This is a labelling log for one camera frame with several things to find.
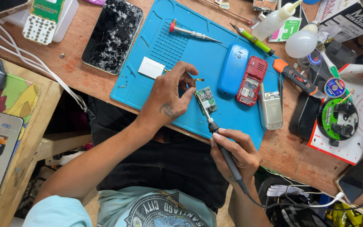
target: hand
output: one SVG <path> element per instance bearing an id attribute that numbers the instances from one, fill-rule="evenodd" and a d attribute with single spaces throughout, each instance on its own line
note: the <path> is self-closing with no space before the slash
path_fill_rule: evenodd
<path id="1" fill-rule="evenodd" d="M 136 121 L 156 132 L 184 114 L 196 91 L 193 87 L 193 78 L 188 73 L 199 74 L 192 64 L 179 61 L 170 72 L 158 76 Z M 180 89 L 184 91 L 181 98 L 179 98 L 179 84 Z"/>
<path id="2" fill-rule="evenodd" d="M 236 180 L 217 143 L 232 152 L 234 161 L 239 169 L 243 181 L 246 186 L 249 187 L 249 184 L 254 183 L 254 173 L 259 168 L 263 158 L 257 152 L 249 135 L 238 130 L 223 128 L 218 129 L 218 132 L 219 134 L 213 133 L 213 139 L 210 139 L 211 156 L 214 159 L 218 170 L 221 172 L 222 176 L 232 184 L 232 186 L 240 188 L 236 183 Z"/>

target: light blue t-shirt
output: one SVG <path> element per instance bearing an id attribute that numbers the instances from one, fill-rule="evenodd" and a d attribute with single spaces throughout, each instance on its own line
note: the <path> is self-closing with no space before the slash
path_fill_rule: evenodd
<path id="1" fill-rule="evenodd" d="M 217 227 L 215 213 L 178 190 L 128 187 L 99 191 L 98 226 Z M 78 199 L 50 196 L 38 202 L 23 227 L 93 227 Z"/>

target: white squeeze bottle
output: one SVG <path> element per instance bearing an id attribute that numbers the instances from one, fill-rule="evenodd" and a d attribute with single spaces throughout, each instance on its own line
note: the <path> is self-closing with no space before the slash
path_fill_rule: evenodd
<path id="1" fill-rule="evenodd" d="M 284 26 L 285 21 L 295 13 L 295 8 L 301 2 L 302 0 L 295 3 L 287 3 L 281 7 L 280 10 L 274 10 L 271 12 L 252 30 L 252 35 L 260 41 L 265 40 L 270 34 L 273 34 L 275 31 Z"/>

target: light bulb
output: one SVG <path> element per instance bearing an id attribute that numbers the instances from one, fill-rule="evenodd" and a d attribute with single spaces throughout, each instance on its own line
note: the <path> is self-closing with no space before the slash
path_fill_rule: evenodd
<path id="1" fill-rule="evenodd" d="M 317 21 L 309 22 L 300 31 L 292 34 L 285 43 L 286 53 L 293 58 L 301 58 L 309 55 L 317 45 Z"/>

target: solder wick spool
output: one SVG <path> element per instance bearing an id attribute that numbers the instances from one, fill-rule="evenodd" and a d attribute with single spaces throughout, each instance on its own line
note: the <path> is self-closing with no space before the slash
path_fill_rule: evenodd
<path id="1" fill-rule="evenodd" d="M 324 92 L 331 98 L 337 98 L 345 93 L 344 81 L 340 78 L 332 77 L 324 85 Z"/>

